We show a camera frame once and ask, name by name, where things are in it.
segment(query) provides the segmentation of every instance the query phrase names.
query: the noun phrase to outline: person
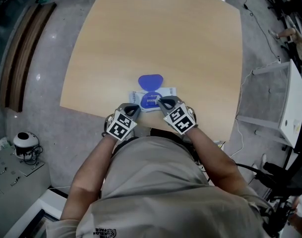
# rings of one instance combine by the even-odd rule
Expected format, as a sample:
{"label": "person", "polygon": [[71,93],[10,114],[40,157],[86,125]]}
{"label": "person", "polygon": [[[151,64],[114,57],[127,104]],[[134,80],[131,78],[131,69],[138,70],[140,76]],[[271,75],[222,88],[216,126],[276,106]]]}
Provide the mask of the person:
{"label": "person", "polygon": [[260,210],[271,206],[198,127],[185,134],[215,186],[171,132],[152,129],[115,149],[117,139],[104,134],[76,173],[60,220],[48,224],[48,238],[267,236]]}
{"label": "person", "polygon": [[295,24],[293,23],[292,19],[290,16],[286,16],[287,21],[293,26],[291,28],[285,29],[284,31],[282,31],[281,33],[276,33],[272,30],[268,30],[269,34],[275,39],[278,40],[282,37],[291,37],[291,39],[293,40],[293,42],[296,45],[296,50],[298,53],[298,56],[300,58],[300,60],[302,60],[302,35],[300,34],[300,32],[296,29]]}
{"label": "person", "polygon": [[[253,168],[258,169],[257,165],[254,163],[252,165]],[[286,170],[283,168],[267,162],[266,154],[262,155],[262,161],[261,161],[261,169],[266,170],[270,176],[275,182],[281,182],[284,180],[284,176],[287,176]],[[266,180],[262,180],[262,183],[264,185],[267,185]],[[297,206],[299,204],[300,197],[295,197],[292,203],[292,209],[295,209],[295,214],[288,217],[289,223],[302,235],[302,217],[297,215]]]}

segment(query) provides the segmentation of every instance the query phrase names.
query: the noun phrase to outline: glove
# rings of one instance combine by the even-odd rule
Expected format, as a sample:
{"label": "glove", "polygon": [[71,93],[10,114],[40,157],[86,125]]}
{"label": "glove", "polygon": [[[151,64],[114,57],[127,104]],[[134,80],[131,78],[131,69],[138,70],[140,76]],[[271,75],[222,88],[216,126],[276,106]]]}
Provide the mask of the glove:
{"label": "glove", "polygon": [[197,127],[196,114],[191,107],[187,107],[177,96],[166,96],[158,100],[157,103],[163,114],[164,121],[175,129],[179,134],[185,134],[193,127]]}
{"label": "glove", "polygon": [[122,141],[137,123],[135,122],[140,114],[141,108],[137,104],[122,103],[114,112],[105,119],[104,132],[102,136],[110,134]]}

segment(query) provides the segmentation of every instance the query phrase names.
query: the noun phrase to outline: table top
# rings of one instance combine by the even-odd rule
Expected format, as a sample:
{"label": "table top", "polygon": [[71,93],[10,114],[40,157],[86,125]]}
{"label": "table top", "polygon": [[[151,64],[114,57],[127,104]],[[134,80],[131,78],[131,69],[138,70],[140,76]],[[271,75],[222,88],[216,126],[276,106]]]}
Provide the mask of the table top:
{"label": "table top", "polygon": [[288,88],[279,129],[294,148],[302,125],[302,78],[293,60],[290,60]]}
{"label": "table top", "polygon": [[[242,73],[240,12],[221,0],[96,0],[78,36],[60,105],[106,117],[160,74],[213,140],[229,140]],[[161,111],[137,123],[172,130]]]}

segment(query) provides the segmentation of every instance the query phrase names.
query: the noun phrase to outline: concrete floor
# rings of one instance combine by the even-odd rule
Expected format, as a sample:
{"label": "concrete floor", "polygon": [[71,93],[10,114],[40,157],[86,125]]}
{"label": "concrete floor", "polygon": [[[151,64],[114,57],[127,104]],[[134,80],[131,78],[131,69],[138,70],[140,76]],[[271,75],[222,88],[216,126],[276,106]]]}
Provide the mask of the concrete floor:
{"label": "concrete floor", "polygon": [[[30,66],[22,113],[2,111],[6,134],[10,139],[20,131],[31,131],[40,138],[44,152],[41,158],[49,163],[52,186],[69,186],[76,171],[101,139],[104,118],[96,117],[60,107],[60,95],[69,58],[82,24],[95,0],[53,0],[57,3],[37,45]],[[275,60],[266,39],[254,17],[243,8],[245,0],[226,0],[241,11],[243,38],[242,81],[250,71]],[[248,7],[254,12],[265,31],[272,50],[281,57],[288,57],[269,36],[269,28],[280,31],[281,21],[267,9],[264,0],[249,0]],[[243,86],[242,104],[239,114],[252,114],[256,118],[279,119],[283,94],[268,94],[269,86],[285,86],[285,73],[263,74],[249,77]],[[238,163],[252,165],[260,163],[266,153],[272,163],[282,165],[286,154],[282,145],[254,134],[257,126],[239,121],[244,148],[234,156]],[[231,139],[225,144],[225,152],[233,154],[242,147],[241,136],[234,123]],[[241,169],[247,181],[252,179],[250,171]],[[263,195],[265,188],[258,181],[251,186]]]}

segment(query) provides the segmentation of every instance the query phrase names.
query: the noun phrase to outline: black chair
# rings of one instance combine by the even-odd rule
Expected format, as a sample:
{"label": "black chair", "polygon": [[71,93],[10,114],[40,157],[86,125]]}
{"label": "black chair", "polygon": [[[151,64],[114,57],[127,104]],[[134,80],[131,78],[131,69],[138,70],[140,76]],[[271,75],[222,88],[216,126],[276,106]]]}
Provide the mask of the black chair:
{"label": "black chair", "polygon": [[288,170],[271,163],[266,163],[264,169],[271,175],[266,177],[256,174],[255,178],[271,189],[266,200],[287,200],[290,196],[302,195],[302,152]]}
{"label": "black chair", "polygon": [[284,169],[286,168],[286,166],[289,162],[292,151],[294,151],[294,153],[300,153],[302,151],[302,125],[301,125],[301,129],[300,129],[299,137],[298,137],[298,140],[296,142],[294,149],[288,145],[285,145],[282,147],[282,151],[284,151],[284,152],[286,152],[287,149],[288,149],[288,154],[287,154],[285,163],[283,165]]}
{"label": "black chair", "polygon": [[268,9],[273,9],[277,15],[277,19],[282,19],[282,5],[284,2],[282,0],[266,0],[270,3],[270,6],[268,6]]}

